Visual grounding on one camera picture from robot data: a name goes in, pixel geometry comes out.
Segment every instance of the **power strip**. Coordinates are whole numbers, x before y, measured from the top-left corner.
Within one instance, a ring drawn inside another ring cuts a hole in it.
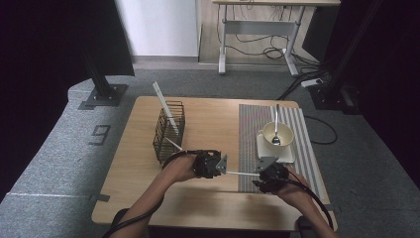
[[[313,85],[318,85],[322,83],[324,83],[324,81],[321,78],[315,78],[315,79],[311,79],[307,81],[302,81],[300,85],[302,85],[302,87],[307,87],[307,86],[313,86]]]

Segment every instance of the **black cable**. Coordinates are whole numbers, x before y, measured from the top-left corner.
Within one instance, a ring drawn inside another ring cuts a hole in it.
[[[311,69],[311,71],[307,71],[307,72],[305,72],[304,71],[304,69]],[[303,67],[301,67],[300,68],[300,72],[301,73],[314,73],[314,72],[318,72],[318,71],[321,71],[322,69],[319,69],[318,67],[316,67],[316,66],[311,66],[311,65],[308,65],[308,66],[303,66]]]
[[[284,181],[284,182],[287,182],[287,183],[290,183],[290,184],[299,186],[304,191],[306,191],[316,201],[316,203],[318,203],[318,205],[321,208],[321,210],[327,216],[328,224],[330,225],[331,229],[334,230],[333,219],[331,218],[330,213],[328,212],[328,210],[325,207],[324,203],[322,203],[322,201],[318,198],[318,196],[309,187],[307,187],[305,184],[303,184],[301,182],[298,182],[298,181],[295,181],[295,180],[291,180],[291,179],[280,178],[280,181]]]
[[[247,9],[248,9],[248,10],[251,10],[251,9],[253,9],[253,7],[254,7],[254,0],[250,0],[250,1],[248,2]]]
[[[160,208],[160,206],[161,206],[161,204],[163,203],[163,198],[151,209],[151,210],[149,210],[148,212],[146,212],[145,214],[143,214],[143,215],[140,215],[140,216],[137,216],[137,217],[135,217],[135,218],[132,218],[132,219],[130,219],[130,220],[126,220],[126,221],[123,221],[123,222],[121,222],[121,223],[119,223],[119,224],[117,224],[117,225],[115,225],[115,226],[113,226],[113,227],[111,227],[111,229],[109,229],[103,236],[102,236],[102,238],[108,238],[108,237],[110,237],[113,233],[115,233],[115,232],[117,232],[118,230],[121,230],[121,229],[123,229],[123,228],[125,228],[125,227],[127,227],[127,226],[129,226],[129,225],[132,225],[132,224],[134,224],[134,223],[136,223],[136,222],[139,222],[139,221],[141,221],[141,220],[143,220],[143,219],[145,219],[145,218],[147,218],[147,217],[149,217],[149,216],[151,216],[151,215],[153,215],[159,208]]]
[[[319,121],[319,122],[327,125],[334,132],[335,138],[334,138],[333,141],[331,141],[331,142],[316,142],[316,141],[311,141],[313,144],[317,144],[317,145],[331,145],[331,144],[334,144],[338,140],[337,132],[336,132],[336,130],[334,130],[334,128],[330,124],[328,124],[327,122],[325,122],[325,121],[323,121],[323,120],[321,120],[319,118],[315,118],[315,117],[311,117],[311,116],[304,116],[304,117],[305,118],[312,119],[312,120],[315,120],[315,121]]]
[[[277,98],[277,100],[284,100],[288,94],[290,94],[296,87],[305,80],[309,80],[314,77],[323,76],[327,73],[327,70],[321,69],[311,72],[305,72],[300,74],[296,77],[296,79],[290,84],[290,86]]]
[[[167,160],[165,161],[165,163],[162,166],[162,169],[164,169],[170,162],[172,162],[173,160],[177,159],[178,157],[182,156],[182,155],[187,155],[187,154],[194,154],[195,151],[180,151],[177,152],[173,155],[171,155],[169,158],[167,158]],[[153,215],[161,206],[161,204],[163,203],[163,199],[164,197],[149,211],[147,211],[145,214],[142,214],[140,216],[134,217],[130,220],[126,220],[124,222],[121,222],[113,227],[111,227],[103,236],[103,238],[107,238],[110,237],[113,233],[117,232],[118,230],[123,229],[124,227],[127,227],[131,224],[134,224],[136,222],[139,222],[151,215]]]
[[[292,53],[292,55],[293,55],[293,57],[294,57],[294,59],[296,60],[296,61],[300,61],[300,62],[303,62],[304,64],[306,64],[306,65],[309,65],[309,66],[314,66],[314,67],[322,67],[323,66],[323,64],[321,64],[320,62],[318,62],[318,61],[314,61],[314,60],[311,60],[311,59],[307,59],[307,58],[304,58],[304,57],[302,57],[302,56],[300,56],[300,55],[298,55],[298,54],[294,54],[294,53]]]
[[[271,8],[274,8],[274,11],[271,13],[271,15],[269,16],[269,18],[268,18],[268,20],[270,20],[271,19],[271,17],[272,17],[272,20],[273,21],[275,21],[275,17],[278,15],[278,13],[280,12],[280,9],[279,9],[279,7],[277,7],[277,6],[271,6]]]
[[[239,5],[239,8],[241,9],[241,15],[245,20],[248,20],[245,16],[244,16],[244,10],[242,10],[242,5]]]
[[[235,8],[233,8],[233,18],[235,20]],[[220,5],[218,7],[216,32],[217,32],[217,38],[219,40],[219,43],[222,43],[222,41],[220,40],[219,23],[220,23]],[[239,42],[242,42],[242,43],[256,42],[256,41],[260,41],[260,40],[263,40],[263,39],[266,39],[266,38],[271,38],[271,40],[270,40],[270,43],[271,43],[272,42],[272,39],[274,37],[285,38],[285,39],[288,40],[288,38],[282,37],[282,36],[266,36],[266,37],[261,37],[261,38],[257,38],[257,39],[254,39],[254,40],[243,41],[243,40],[240,40],[239,39],[238,35],[236,35],[236,38],[238,39],[238,41]],[[282,52],[281,49],[275,48],[272,44],[271,44],[271,46],[272,46],[272,48],[266,48],[266,49],[264,49],[262,51],[262,53],[252,54],[252,53],[245,53],[245,52],[243,52],[243,51],[241,51],[241,50],[239,50],[237,48],[234,48],[234,47],[225,45],[226,48],[230,48],[230,49],[235,50],[235,51],[237,51],[237,52],[239,52],[241,54],[244,54],[246,56],[258,57],[258,56],[265,55],[267,58],[272,59],[272,60],[279,60],[279,59],[281,59],[281,58],[284,57],[284,53]],[[280,56],[279,57],[276,57],[276,58],[269,56],[268,54],[270,54],[272,52],[279,52],[280,53]]]
[[[295,175],[294,173],[292,173],[292,172],[289,172],[290,174],[292,174],[293,176],[294,176],[294,178],[295,179],[297,179],[300,183],[303,183],[298,177],[297,177],[297,175]]]
[[[290,6],[290,12],[289,12],[289,22],[290,22],[290,19],[291,19],[291,11],[293,10],[293,6]]]
[[[284,13],[284,6],[282,6],[281,15],[278,21],[281,21],[281,19],[283,19],[283,13]]]

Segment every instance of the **desk leg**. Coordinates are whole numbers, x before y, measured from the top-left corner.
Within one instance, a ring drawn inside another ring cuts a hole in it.
[[[223,75],[226,73],[226,21],[228,15],[228,5],[225,5],[225,14],[222,19],[223,30],[222,30],[222,47],[219,53],[219,74]]]
[[[302,17],[303,17],[304,12],[305,12],[305,6],[301,6],[299,9],[299,16],[297,18],[297,21],[294,22],[293,33],[287,44],[287,48],[283,49],[284,59],[287,62],[287,66],[289,67],[289,70],[292,76],[297,76],[299,74],[299,72],[296,69],[296,65],[294,64],[291,52],[293,51],[294,42],[296,41],[297,33],[299,32],[299,27],[302,22]]]

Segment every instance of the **white stick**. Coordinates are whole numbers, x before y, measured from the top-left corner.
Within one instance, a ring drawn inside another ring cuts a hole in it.
[[[259,176],[259,174],[248,174],[248,173],[239,173],[239,172],[226,172],[226,174],[238,175],[238,176],[255,176],[255,177]]]
[[[165,139],[167,140],[167,141],[169,141],[174,147],[176,147],[179,151],[182,151],[182,148],[180,147],[180,146],[178,146],[178,145],[176,145],[176,143],[174,143],[174,142],[172,142],[171,140],[169,140],[167,137],[165,137]]]
[[[161,106],[164,109],[164,113],[166,114],[166,117],[169,119],[169,122],[173,127],[173,130],[175,131],[176,134],[179,134],[178,127],[176,127],[175,121],[173,120],[172,114],[170,113],[169,108],[167,107],[166,100],[164,100],[164,97],[161,94],[161,91],[160,91],[160,88],[158,87],[157,82],[154,83],[154,89],[155,89],[155,92],[157,93],[158,99],[160,100]]]

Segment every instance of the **white plate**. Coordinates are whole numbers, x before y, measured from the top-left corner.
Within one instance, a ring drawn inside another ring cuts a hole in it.
[[[278,163],[293,163],[295,161],[293,153],[294,142],[290,145],[283,147],[281,150],[273,150],[266,144],[263,137],[263,131],[257,132],[257,150],[259,158],[261,157],[277,157]]]

